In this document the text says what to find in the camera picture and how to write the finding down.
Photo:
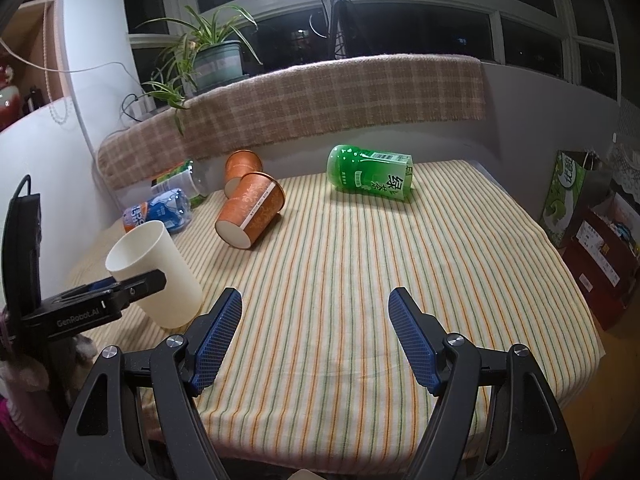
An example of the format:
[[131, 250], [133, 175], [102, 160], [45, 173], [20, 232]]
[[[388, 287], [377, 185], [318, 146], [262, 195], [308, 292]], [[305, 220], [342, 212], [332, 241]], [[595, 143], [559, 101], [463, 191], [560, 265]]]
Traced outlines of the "white plastic cup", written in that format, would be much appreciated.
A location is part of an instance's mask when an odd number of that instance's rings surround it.
[[164, 289], [138, 301], [160, 327], [173, 330], [188, 324], [200, 312], [201, 285], [160, 220], [142, 223], [127, 232], [108, 253], [105, 269], [120, 282], [145, 272], [163, 272]]

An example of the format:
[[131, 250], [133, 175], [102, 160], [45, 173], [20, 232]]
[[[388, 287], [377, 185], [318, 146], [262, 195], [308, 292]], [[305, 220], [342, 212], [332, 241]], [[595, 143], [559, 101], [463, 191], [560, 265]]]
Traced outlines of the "near orange paper cup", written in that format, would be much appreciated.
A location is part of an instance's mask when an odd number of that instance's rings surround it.
[[284, 204], [283, 188], [275, 178], [249, 172], [222, 207], [215, 230], [231, 247], [250, 249]]

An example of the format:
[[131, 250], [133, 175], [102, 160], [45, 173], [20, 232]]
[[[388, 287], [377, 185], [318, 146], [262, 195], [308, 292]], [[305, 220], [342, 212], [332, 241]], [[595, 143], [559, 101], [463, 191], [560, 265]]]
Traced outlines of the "orange paper cup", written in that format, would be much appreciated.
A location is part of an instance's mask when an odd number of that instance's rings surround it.
[[222, 207], [215, 230], [231, 247], [250, 249], [284, 204], [283, 188], [275, 178], [249, 172]]
[[231, 197], [242, 177], [252, 171], [262, 171], [262, 160], [251, 150], [231, 153], [224, 165], [224, 194]]

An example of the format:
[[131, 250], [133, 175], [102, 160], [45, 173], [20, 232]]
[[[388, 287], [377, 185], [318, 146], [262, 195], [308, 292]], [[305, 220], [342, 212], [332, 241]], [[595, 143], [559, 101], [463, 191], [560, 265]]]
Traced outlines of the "far orange paper cup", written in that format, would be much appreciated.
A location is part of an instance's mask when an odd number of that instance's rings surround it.
[[242, 177], [252, 171], [262, 171], [262, 160], [251, 150], [231, 153], [224, 165], [224, 194], [231, 197]]

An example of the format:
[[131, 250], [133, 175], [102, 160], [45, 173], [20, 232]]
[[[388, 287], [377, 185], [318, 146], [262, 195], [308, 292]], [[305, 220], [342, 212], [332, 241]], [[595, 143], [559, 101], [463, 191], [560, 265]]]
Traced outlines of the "orange blue Arctic Ocean bottle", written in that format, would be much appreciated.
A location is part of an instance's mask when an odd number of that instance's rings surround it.
[[122, 213], [122, 225], [126, 232], [154, 220], [163, 222], [170, 234], [180, 232], [192, 220], [189, 197], [181, 188], [173, 188]]

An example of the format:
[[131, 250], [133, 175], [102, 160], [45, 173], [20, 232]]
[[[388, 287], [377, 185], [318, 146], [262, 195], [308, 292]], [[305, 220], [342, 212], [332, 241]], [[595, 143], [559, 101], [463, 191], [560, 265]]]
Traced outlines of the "clear green-label bottle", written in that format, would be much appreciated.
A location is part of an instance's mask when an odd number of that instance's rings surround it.
[[205, 168], [200, 162], [188, 159], [152, 180], [151, 192], [154, 196], [180, 188], [183, 194], [193, 200], [208, 195]]

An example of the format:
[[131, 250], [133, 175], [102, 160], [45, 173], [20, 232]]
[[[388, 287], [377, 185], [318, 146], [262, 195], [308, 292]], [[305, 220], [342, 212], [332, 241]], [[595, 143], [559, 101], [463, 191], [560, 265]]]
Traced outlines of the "small dark bottle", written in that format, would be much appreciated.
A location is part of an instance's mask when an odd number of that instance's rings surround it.
[[35, 110], [39, 110], [43, 105], [44, 102], [41, 90], [37, 87], [32, 87], [29, 89], [27, 96], [24, 97], [23, 114], [29, 115]]

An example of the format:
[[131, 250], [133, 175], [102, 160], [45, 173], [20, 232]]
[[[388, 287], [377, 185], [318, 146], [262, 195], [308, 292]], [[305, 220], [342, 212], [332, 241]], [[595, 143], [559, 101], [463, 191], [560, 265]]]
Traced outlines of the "red white ceramic vase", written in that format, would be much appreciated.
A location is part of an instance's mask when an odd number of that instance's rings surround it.
[[13, 82], [14, 70], [1, 64], [0, 76], [0, 130], [12, 126], [21, 116], [21, 93]]

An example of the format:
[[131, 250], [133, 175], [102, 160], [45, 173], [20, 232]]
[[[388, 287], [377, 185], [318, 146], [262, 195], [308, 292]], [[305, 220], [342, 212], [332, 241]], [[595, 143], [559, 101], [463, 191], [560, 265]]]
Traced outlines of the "red cardboard box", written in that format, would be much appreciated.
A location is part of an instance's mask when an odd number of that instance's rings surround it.
[[602, 330], [609, 330], [639, 283], [639, 211], [618, 193], [586, 210], [563, 260]]

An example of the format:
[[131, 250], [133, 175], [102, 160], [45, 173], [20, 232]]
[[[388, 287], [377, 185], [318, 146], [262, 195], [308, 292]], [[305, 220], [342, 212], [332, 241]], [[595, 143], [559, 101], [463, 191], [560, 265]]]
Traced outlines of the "potted spider plant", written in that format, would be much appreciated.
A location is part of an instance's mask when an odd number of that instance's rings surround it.
[[182, 34], [163, 50], [160, 65], [154, 68], [148, 81], [142, 84], [144, 93], [164, 102], [174, 112], [178, 133], [184, 133], [182, 116], [189, 109], [193, 93], [230, 84], [243, 77], [242, 51], [247, 50], [259, 60], [252, 44], [242, 33], [242, 27], [258, 26], [254, 16], [237, 4], [226, 4], [227, 21], [218, 20], [218, 12], [210, 18], [186, 7], [189, 17], [163, 16], [163, 22], [182, 28]]

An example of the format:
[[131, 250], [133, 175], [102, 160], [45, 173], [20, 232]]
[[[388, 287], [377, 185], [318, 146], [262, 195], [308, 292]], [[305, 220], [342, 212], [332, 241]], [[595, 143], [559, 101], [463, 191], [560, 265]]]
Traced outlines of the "green paper bag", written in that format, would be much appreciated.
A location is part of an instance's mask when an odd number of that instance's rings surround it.
[[568, 244], [582, 214], [608, 196], [612, 170], [594, 151], [558, 151], [539, 223], [556, 248]]

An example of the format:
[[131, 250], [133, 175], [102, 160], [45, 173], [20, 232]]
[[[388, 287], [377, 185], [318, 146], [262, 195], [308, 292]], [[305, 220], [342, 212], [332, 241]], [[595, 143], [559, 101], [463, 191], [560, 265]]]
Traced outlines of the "green plastic bottle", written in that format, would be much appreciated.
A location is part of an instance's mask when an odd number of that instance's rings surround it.
[[410, 155], [334, 146], [326, 161], [326, 176], [341, 192], [370, 194], [391, 200], [408, 200], [413, 177]]

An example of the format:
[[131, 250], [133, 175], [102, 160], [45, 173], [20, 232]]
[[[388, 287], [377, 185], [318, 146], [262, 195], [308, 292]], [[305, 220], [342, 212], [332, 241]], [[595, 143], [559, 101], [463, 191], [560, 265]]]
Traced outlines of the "brown plaid blanket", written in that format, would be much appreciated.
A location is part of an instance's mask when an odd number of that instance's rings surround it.
[[296, 65], [207, 91], [103, 140], [113, 190], [187, 159], [322, 134], [486, 116], [483, 64], [463, 55], [384, 54]]

